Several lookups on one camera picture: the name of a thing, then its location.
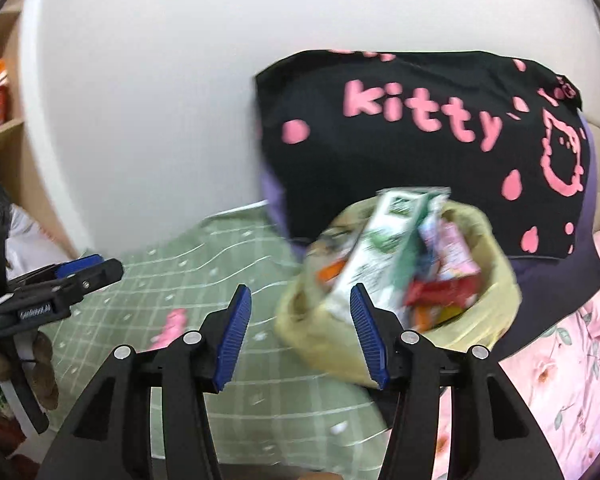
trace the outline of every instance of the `pink toy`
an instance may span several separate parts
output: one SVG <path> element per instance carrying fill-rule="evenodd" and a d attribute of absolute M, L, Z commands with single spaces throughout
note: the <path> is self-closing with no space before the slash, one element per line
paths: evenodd
<path fill-rule="evenodd" d="M 167 322 L 159 336 L 151 339 L 152 345 L 149 350 L 159 350 L 169 346 L 173 341 L 184 334 L 187 326 L 186 311 L 183 308 L 176 308 L 167 314 Z"/>

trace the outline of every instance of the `leaf print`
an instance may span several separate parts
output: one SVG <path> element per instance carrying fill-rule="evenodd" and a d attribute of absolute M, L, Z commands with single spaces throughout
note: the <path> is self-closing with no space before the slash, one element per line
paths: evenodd
<path fill-rule="evenodd" d="M 560 339 L 562 339 L 562 342 L 565 345 L 567 345 L 567 346 L 571 345 L 571 336 L 569 335 L 569 332 L 567 331 L 567 329 L 559 328 L 558 335 L 560 336 Z"/>
<path fill-rule="evenodd" d="M 552 326 L 549 330 L 544 332 L 540 337 L 549 337 L 552 333 L 555 332 L 555 325 Z"/>

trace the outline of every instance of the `white edge trim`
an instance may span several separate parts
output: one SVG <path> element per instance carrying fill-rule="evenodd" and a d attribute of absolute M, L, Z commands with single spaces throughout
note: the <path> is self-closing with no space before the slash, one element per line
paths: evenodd
<path fill-rule="evenodd" d="M 38 32 L 42 0 L 24 0 L 20 15 L 19 69 L 20 95 L 26 117 L 27 134 L 42 185 L 52 208 L 78 254 L 95 245 L 85 227 L 58 161 L 54 142 L 46 124 L 40 92 Z"/>

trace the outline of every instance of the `metal rivet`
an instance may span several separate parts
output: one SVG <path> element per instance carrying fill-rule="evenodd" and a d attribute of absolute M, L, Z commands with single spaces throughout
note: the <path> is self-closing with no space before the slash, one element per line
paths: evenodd
<path fill-rule="evenodd" d="M 131 355 L 131 348 L 128 346 L 119 346 L 113 351 L 113 357 L 116 359 L 126 359 Z"/>
<path fill-rule="evenodd" d="M 489 351 L 484 346 L 474 346 L 471 348 L 471 353 L 478 359 L 486 359 L 489 357 Z"/>
<path fill-rule="evenodd" d="M 413 330 L 405 330 L 400 335 L 400 339 L 407 343 L 407 345 L 415 345 L 418 341 L 420 341 L 420 336 Z"/>
<path fill-rule="evenodd" d="M 199 343 L 200 341 L 202 341 L 202 334 L 200 332 L 187 332 L 184 337 L 182 338 L 182 340 L 185 342 L 185 344 L 187 345 L 195 345 L 196 343 Z"/>

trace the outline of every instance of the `green plaid blanket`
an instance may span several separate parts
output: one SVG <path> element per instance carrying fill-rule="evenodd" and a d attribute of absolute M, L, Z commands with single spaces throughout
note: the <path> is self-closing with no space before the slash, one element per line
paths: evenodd
<path fill-rule="evenodd" d="M 49 414 L 52 428 L 62 424 L 113 347 L 149 348 L 174 308 L 185 308 L 188 328 L 198 329 L 245 283 L 253 311 L 234 380 L 205 397 L 218 460 L 377 478 L 386 428 L 366 391 L 308 368 L 274 334 L 278 301 L 300 266 L 263 207 L 208 218 L 122 261 L 119 283 L 88 295 L 69 319 L 44 328 L 54 343 L 60 389 L 60 405 Z M 151 404 L 152 453 L 163 457 L 159 389 Z"/>

